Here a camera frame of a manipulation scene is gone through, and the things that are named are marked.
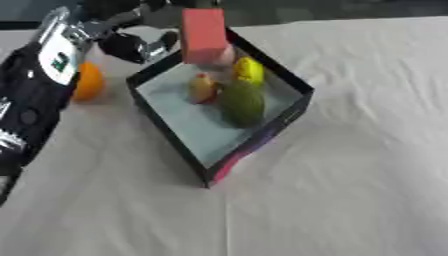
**green avocado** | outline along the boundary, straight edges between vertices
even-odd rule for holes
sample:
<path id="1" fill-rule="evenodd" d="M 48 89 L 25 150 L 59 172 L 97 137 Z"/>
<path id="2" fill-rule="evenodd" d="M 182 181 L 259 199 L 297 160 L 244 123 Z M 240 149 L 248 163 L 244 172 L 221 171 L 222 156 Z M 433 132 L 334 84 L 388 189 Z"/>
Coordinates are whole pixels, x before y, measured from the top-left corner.
<path id="1" fill-rule="evenodd" d="M 225 86 L 218 96 L 221 112 L 237 127 L 247 128 L 258 124 L 264 116 L 262 89 L 244 81 Z"/>

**pink cube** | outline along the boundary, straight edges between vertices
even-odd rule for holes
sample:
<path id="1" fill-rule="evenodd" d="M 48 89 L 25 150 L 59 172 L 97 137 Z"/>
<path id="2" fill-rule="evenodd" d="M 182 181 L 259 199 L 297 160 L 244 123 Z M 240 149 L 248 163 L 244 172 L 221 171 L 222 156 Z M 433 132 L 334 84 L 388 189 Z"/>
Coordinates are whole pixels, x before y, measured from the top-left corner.
<path id="1" fill-rule="evenodd" d="M 184 9 L 182 53 L 185 63 L 209 64 L 228 45 L 222 9 Z"/>

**white table surface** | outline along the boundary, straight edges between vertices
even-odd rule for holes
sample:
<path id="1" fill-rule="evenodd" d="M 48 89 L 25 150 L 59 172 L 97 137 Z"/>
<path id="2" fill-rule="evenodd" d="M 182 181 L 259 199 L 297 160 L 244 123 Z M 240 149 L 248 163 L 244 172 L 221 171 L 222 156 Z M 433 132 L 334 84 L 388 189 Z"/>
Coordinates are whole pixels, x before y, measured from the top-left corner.
<path id="1" fill-rule="evenodd" d="M 123 78 L 139 67 L 94 51 L 107 91 L 69 107 L 0 209 L 0 255 L 446 255 L 447 28 L 435 17 L 237 29 L 317 91 L 211 190 L 132 105 Z M 28 37 L 1 32 L 2 54 Z"/>

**black box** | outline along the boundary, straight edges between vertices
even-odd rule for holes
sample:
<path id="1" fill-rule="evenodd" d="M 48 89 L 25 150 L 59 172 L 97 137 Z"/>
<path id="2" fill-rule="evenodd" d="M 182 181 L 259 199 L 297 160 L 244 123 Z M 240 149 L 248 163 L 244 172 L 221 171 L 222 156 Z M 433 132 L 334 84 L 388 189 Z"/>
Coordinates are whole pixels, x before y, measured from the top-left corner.
<path id="1" fill-rule="evenodd" d="M 186 105 L 189 103 L 185 103 L 183 89 L 179 84 L 188 88 L 189 80 L 196 73 L 192 65 L 182 63 L 181 51 L 127 79 L 136 105 L 162 131 L 206 187 L 221 180 L 239 159 L 266 144 L 300 117 L 306 111 L 314 92 L 311 86 L 231 29 L 227 29 L 227 39 L 235 48 L 257 60 L 267 70 L 266 79 L 270 83 L 266 89 L 269 93 L 266 94 L 269 96 L 268 103 L 272 102 L 269 103 L 272 111 L 266 114 L 266 121 L 256 128 L 241 130 L 226 127 L 219 124 L 219 121 L 216 124 L 210 123 L 202 115 L 213 115 L 210 112 L 214 111 L 212 106 Z M 191 118 L 193 114 L 196 114 L 196 119 Z"/>

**robotic hand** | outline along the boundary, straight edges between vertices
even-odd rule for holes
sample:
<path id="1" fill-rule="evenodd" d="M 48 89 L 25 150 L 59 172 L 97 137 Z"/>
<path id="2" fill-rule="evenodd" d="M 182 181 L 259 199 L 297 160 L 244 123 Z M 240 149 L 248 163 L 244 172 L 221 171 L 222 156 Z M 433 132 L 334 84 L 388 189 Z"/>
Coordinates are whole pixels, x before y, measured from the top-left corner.
<path id="1" fill-rule="evenodd" d="M 93 1 L 99 4 L 88 1 L 73 13 L 65 7 L 51 12 L 34 38 L 0 65 L 0 206 L 58 124 L 75 89 L 78 65 L 92 45 L 98 42 L 105 53 L 143 63 L 172 47 L 177 34 L 171 32 L 147 44 L 117 30 L 140 24 L 143 11 L 190 2 L 119 0 L 126 6 L 113 5 L 104 11 L 101 1 L 109 6 L 111 1 Z"/>

